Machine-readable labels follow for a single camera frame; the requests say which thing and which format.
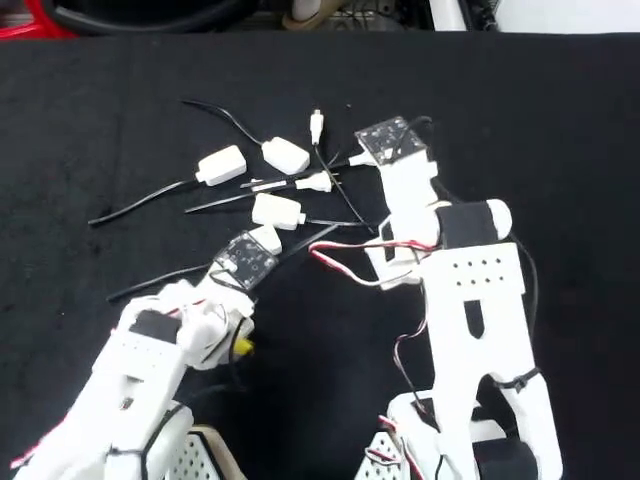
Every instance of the yellow component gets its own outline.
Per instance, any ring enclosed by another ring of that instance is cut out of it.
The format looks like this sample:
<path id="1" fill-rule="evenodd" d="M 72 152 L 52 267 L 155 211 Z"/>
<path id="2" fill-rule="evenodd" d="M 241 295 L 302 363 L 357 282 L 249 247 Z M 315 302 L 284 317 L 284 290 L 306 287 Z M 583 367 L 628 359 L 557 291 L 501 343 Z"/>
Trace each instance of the yellow component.
<path id="1" fill-rule="evenodd" d="M 246 355 L 253 350 L 253 342 L 246 338 L 239 338 L 233 346 L 233 353 L 236 355 Z"/>

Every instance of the black velcro strap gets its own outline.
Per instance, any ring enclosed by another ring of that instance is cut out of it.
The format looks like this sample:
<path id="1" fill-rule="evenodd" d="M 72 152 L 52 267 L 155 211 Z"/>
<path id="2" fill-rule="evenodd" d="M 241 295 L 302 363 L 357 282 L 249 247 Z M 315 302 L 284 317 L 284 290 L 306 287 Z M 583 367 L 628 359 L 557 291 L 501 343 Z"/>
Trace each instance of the black velcro strap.
<path id="1" fill-rule="evenodd" d="M 493 213 L 487 202 L 459 203 L 436 209 L 442 248 L 491 245 L 498 241 Z"/>
<path id="2" fill-rule="evenodd" d="M 502 388 L 503 390 L 514 388 L 516 393 L 520 393 L 520 391 L 527 386 L 527 384 L 529 383 L 529 380 L 531 380 L 533 377 L 535 377 L 539 373 L 541 373 L 540 369 L 538 367 L 534 367 L 531 370 L 529 370 L 527 373 L 523 375 L 518 375 L 510 382 L 498 382 L 494 380 L 493 384 L 498 388 Z"/>

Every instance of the black tape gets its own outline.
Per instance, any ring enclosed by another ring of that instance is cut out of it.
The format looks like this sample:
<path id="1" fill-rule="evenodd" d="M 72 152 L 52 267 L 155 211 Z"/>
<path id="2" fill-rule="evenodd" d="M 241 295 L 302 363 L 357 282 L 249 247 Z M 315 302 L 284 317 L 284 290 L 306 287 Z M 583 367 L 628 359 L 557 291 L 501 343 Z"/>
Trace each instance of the black tape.
<path id="1" fill-rule="evenodd" d="M 436 209 L 442 248 L 491 245 L 498 241 L 493 214 L 487 202 L 459 203 Z"/>

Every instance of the white plug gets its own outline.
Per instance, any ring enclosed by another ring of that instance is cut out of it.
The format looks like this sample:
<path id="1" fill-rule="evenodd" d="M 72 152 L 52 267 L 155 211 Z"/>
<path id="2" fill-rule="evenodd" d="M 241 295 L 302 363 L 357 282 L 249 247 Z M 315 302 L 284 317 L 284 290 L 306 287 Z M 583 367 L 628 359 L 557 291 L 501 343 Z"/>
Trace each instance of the white plug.
<path id="1" fill-rule="evenodd" d="M 309 130 L 311 131 L 311 145 L 318 145 L 320 143 L 320 136 L 322 135 L 322 127 L 324 126 L 324 115 L 317 108 L 311 114 L 309 120 Z"/>
<path id="2" fill-rule="evenodd" d="M 333 183 L 327 172 L 314 173 L 307 178 L 296 180 L 298 190 L 315 190 L 316 192 L 330 192 Z"/>
<path id="3" fill-rule="evenodd" d="M 213 187 L 246 171 L 247 161 L 242 152 L 236 145 L 231 145 L 200 160 L 196 179 Z"/>
<path id="4" fill-rule="evenodd" d="M 309 166 L 309 152 L 280 137 L 262 144 L 265 162 L 286 175 L 300 173 Z"/>
<path id="5" fill-rule="evenodd" d="M 295 200 L 276 197 L 268 193 L 256 195 L 256 203 L 251 211 L 253 223 L 271 225 L 283 230 L 295 230 L 305 222 L 307 216 L 301 213 L 302 205 Z"/>
<path id="6" fill-rule="evenodd" d="M 271 225 L 262 225 L 249 230 L 249 234 L 272 255 L 282 253 L 282 242 L 278 237 L 278 232 Z"/>

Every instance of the black circuit board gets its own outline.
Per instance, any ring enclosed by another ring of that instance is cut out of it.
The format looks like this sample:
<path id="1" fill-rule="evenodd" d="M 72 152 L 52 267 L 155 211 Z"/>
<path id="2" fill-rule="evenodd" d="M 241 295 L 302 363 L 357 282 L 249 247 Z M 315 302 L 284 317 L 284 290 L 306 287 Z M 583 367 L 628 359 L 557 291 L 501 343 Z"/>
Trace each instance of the black circuit board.
<path id="1" fill-rule="evenodd" d="M 227 269 L 229 275 L 244 290 L 251 290 L 273 270 L 278 259 L 265 250 L 249 232 L 243 232 L 229 242 L 216 256 L 215 262 L 223 266 L 234 265 L 234 268 Z"/>
<path id="2" fill-rule="evenodd" d="M 407 125 L 408 123 L 404 118 L 394 117 L 360 130 L 355 135 L 378 165 L 386 165 L 395 162 L 398 158 L 426 150 L 427 146 L 413 130 L 408 131 L 402 138 Z"/>

